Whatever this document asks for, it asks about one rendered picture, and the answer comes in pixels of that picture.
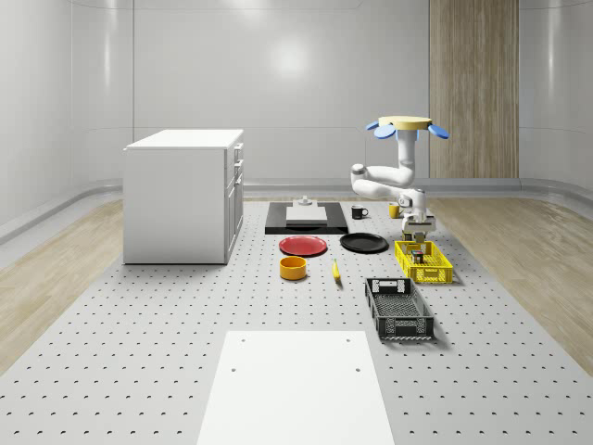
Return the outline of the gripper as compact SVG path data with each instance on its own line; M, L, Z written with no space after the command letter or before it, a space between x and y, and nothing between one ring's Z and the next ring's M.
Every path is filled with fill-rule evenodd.
M425 238L428 233L436 230L436 218L428 215L423 222L415 220L412 214L405 214L402 219L402 240L416 242L414 238L415 232L424 232Z

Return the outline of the drone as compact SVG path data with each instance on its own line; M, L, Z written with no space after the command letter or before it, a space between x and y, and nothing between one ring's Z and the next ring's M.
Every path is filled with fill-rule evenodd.
M397 131L420 131L427 130L431 134L448 139L449 134L446 130L433 124L430 118L415 116L388 116L381 117L366 126L366 130L374 130L374 135L379 139L386 139L394 135Z

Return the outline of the red plate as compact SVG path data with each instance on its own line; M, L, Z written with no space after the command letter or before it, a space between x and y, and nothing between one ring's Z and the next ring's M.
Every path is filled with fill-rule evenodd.
M327 244L317 236L293 235L282 239L279 249L289 256L313 257L322 255L327 250Z

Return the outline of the dark grey basket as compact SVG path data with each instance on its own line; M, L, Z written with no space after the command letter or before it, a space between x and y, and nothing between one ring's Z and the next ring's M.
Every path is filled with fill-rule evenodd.
M379 337L434 336L434 316L409 278L366 278L366 298Z

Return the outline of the white board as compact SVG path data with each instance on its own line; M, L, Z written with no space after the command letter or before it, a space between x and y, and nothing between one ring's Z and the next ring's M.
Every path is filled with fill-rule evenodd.
M362 331L230 331L197 445L394 445Z

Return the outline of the black plate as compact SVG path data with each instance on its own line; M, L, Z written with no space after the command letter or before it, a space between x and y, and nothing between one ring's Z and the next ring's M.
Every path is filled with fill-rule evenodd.
M343 235L340 244L346 250L362 254L381 253L389 249L389 244L382 236L370 233Z

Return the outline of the yellow basket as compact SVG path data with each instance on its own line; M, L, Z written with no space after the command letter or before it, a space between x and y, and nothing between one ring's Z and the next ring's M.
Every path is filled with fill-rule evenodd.
M424 264L411 261L412 249L421 249L425 253ZM396 241L395 256L404 275L416 283L450 284L453 281L453 266L432 241Z

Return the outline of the white cabinet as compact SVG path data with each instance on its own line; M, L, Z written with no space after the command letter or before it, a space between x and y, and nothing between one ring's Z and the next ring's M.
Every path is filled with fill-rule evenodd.
M229 261L243 222L243 135L163 130L125 148L124 262Z

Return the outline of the yellow bowl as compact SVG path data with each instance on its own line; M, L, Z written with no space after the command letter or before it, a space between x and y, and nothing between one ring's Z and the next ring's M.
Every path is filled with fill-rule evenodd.
M297 281L307 274L307 261L298 256L288 256L280 260L280 276L285 280Z

